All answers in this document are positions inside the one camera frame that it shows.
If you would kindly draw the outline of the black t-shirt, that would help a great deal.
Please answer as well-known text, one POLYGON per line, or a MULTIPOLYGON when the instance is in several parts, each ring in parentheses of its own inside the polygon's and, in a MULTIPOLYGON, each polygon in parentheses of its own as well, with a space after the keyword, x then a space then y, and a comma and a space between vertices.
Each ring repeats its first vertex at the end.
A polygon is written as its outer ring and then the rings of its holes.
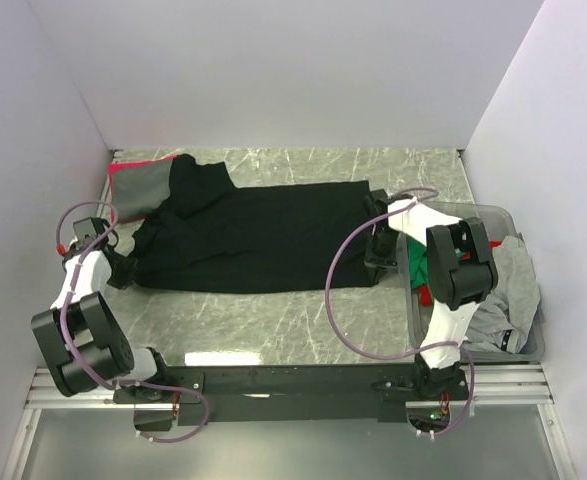
POLYGON ((371 219, 368 181, 239 188, 222 163, 177 156, 169 196, 133 234, 135 283, 144 288, 269 294, 371 287, 359 234, 371 219))

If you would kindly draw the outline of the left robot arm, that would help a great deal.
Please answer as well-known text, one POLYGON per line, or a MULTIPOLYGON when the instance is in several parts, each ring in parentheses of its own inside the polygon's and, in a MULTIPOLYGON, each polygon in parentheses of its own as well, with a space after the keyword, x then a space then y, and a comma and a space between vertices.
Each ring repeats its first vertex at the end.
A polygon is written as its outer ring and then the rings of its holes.
POLYGON ((107 286, 125 289, 133 282, 136 261, 115 250, 109 222, 89 217, 73 224, 75 237, 61 247, 65 279, 49 310, 35 315, 31 329, 58 391, 71 397, 98 387, 72 354, 66 339, 100 378, 130 385, 149 401, 166 399, 173 378, 161 355, 147 347, 134 349, 106 299, 107 286))

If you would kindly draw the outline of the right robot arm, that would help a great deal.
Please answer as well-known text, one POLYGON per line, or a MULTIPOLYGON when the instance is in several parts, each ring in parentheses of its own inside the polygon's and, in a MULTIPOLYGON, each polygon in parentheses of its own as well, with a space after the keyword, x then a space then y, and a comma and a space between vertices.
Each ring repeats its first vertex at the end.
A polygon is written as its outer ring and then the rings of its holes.
POLYGON ((374 281, 397 267, 400 234, 425 248, 433 309, 422 342, 428 349, 414 357, 409 388, 433 399, 464 383, 459 345, 480 303, 498 283, 486 228, 477 217, 445 214, 406 194, 393 200, 383 190, 369 193, 364 208, 372 217, 401 211, 377 223, 366 236, 364 264, 374 281))

